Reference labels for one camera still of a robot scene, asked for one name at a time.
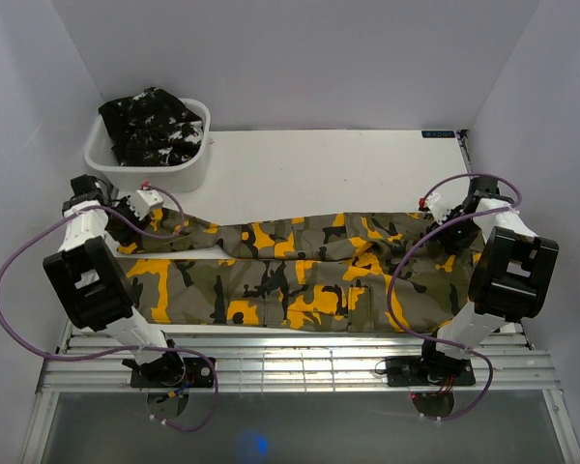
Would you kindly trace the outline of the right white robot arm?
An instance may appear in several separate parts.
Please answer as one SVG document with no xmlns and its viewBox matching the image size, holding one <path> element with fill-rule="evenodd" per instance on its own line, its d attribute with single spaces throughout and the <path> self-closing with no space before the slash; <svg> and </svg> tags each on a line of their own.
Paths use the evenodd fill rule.
<svg viewBox="0 0 580 464">
<path fill-rule="evenodd" d="M 470 278 L 469 301 L 421 347 L 419 376 L 429 384 L 439 384 L 468 370 L 470 352 L 492 333 L 538 315 L 559 246 L 526 226 L 514 200 L 501 194 L 498 180 L 491 176 L 473 177 L 467 196 L 458 205 L 432 188 L 420 201 L 420 208 L 431 213 L 436 225 L 471 216 L 436 236 L 450 254 L 459 255 L 476 238 L 484 239 Z"/>
</svg>

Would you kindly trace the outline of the yellow green camouflage trousers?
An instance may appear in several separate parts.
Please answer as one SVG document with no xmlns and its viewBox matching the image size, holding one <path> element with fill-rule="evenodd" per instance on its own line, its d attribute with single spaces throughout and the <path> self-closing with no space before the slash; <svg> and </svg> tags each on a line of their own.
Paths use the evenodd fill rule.
<svg viewBox="0 0 580 464">
<path fill-rule="evenodd" d="M 484 246 L 427 238 L 427 213 L 340 213 L 217 225 L 158 209 L 118 249 L 150 323 L 432 334 L 468 301 Z"/>
</svg>

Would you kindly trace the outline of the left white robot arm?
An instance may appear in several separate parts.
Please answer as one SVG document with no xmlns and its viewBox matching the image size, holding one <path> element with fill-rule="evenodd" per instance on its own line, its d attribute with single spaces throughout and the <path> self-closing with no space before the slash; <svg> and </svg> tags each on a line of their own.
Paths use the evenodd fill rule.
<svg viewBox="0 0 580 464">
<path fill-rule="evenodd" d="M 63 204 L 65 238 L 43 269 L 70 321 L 79 329 L 111 336 L 128 347 L 124 365 L 145 380 L 174 387 L 186 380 L 184 360 L 174 343 L 137 310 L 136 289 L 128 281 L 107 240 L 124 246 L 152 221 L 163 205 L 146 186 L 120 199 L 91 175 L 71 180 L 72 197 Z"/>
</svg>

